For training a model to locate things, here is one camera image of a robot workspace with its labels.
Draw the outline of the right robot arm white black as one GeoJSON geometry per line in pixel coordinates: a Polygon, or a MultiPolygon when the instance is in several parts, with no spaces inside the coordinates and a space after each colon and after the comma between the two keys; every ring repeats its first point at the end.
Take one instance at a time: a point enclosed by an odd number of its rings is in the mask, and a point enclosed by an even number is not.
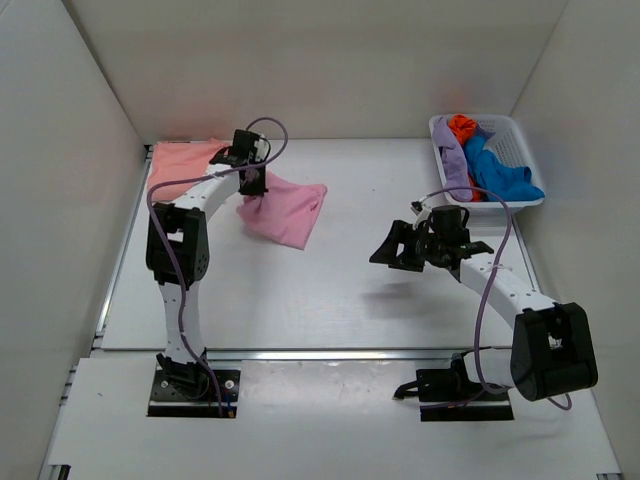
{"type": "Polygon", "coordinates": [[[474,241],[467,227],[470,213],[456,205],[413,205],[415,222],[396,220],[372,264],[422,272],[446,270],[458,283],[480,295],[479,309],[492,308],[512,331],[508,348],[483,347],[482,326],[474,327],[471,350],[453,355],[448,369],[433,380],[419,378],[396,390],[395,398],[416,395],[424,387],[449,387],[455,403],[477,394],[517,390],[529,401],[552,400],[594,387],[599,379],[586,311],[560,303],[528,286],[498,252],[474,241]]]}

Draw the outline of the pink t shirt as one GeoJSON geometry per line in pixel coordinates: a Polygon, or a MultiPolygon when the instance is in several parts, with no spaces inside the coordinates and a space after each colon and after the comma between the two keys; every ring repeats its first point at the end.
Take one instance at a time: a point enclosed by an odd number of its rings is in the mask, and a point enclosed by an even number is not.
{"type": "Polygon", "coordinates": [[[277,244],[304,250],[322,209],[328,188],[301,185],[268,172],[268,191],[246,196],[236,212],[248,230],[277,244]]]}

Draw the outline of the blue t shirt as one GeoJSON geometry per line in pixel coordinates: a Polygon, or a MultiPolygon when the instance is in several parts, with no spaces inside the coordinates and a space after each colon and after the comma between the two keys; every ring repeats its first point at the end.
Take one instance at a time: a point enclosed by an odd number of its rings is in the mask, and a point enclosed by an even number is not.
{"type": "Polygon", "coordinates": [[[497,194],[505,202],[532,202],[544,192],[532,183],[529,167],[508,167],[486,148],[486,140],[474,136],[463,147],[469,174],[475,184],[497,194]]]}

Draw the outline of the orange t shirt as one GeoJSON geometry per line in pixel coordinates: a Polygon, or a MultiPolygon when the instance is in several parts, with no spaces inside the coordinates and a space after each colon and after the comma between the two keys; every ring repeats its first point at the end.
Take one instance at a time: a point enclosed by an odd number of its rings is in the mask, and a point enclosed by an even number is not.
{"type": "Polygon", "coordinates": [[[461,146],[464,146],[474,136],[480,136],[485,140],[491,137],[490,133],[474,119],[462,114],[453,115],[447,125],[461,146]]]}

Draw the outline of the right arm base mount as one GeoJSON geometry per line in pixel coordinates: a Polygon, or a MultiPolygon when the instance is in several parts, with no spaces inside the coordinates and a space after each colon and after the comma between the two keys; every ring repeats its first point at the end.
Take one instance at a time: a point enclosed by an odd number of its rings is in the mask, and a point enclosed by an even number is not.
{"type": "Polygon", "coordinates": [[[432,360],[418,368],[415,379],[396,388],[393,399],[417,399],[421,422],[503,422],[514,414],[507,393],[493,394],[467,374],[464,353],[454,353],[446,366],[432,360]]]}

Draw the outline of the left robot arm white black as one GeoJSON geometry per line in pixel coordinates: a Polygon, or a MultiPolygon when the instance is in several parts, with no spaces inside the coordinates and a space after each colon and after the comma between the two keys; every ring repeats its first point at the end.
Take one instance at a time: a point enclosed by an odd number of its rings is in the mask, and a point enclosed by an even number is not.
{"type": "Polygon", "coordinates": [[[159,143],[147,184],[149,227],[145,262],[157,283],[165,313],[166,347],[157,356],[162,370],[188,398],[208,389],[199,293],[210,263],[208,223],[237,193],[266,192],[271,142],[238,129],[229,144],[159,143]]]}

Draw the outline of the white plastic laundry basket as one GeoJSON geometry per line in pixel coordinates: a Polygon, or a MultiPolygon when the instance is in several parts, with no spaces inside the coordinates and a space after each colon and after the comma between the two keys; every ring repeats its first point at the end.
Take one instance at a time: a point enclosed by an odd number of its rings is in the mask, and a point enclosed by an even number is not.
{"type": "Polygon", "coordinates": [[[495,114],[444,114],[429,120],[435,162],[445,194],[481,214],[500,212],[501,197],[512,212],[541,204],[543,183],[515,121],[495,114]]]}

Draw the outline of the lavender t shirt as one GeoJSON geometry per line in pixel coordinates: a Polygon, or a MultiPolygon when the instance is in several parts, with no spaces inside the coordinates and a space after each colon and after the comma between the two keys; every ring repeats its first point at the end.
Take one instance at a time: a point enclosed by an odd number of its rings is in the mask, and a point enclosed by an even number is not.
{"type": "Polygon", "coordinates": [[[469,189],[471,183],[466,157],[445,117],[440,116],[434,121],[432,141],[440,154],[445,175],[444,187],[449,188],[448,193],[456,201],[471,202],[473,191],[469,189]]]}

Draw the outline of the folded salmon t shirt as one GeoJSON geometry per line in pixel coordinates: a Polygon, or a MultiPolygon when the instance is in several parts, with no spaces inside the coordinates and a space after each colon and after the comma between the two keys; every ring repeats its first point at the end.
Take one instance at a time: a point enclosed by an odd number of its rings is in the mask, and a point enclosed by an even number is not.
{"type": "Polygon", "coordinates": [[[153,148],[148,189],[163,182],[204,176],[210,160],[227,146],[214,138],[196,143],[158,142],[153,148]]]}

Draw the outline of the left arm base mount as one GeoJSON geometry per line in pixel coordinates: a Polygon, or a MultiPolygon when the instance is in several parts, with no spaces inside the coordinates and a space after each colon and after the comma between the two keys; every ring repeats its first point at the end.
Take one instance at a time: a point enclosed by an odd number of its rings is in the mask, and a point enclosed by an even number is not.
{"type": "Polygon", "coordinates": [[[157,418],[237,417],[241,371],[214,369],[216,383],[198,363],[179,364],[156,356],[147,416],[157,418]]]}

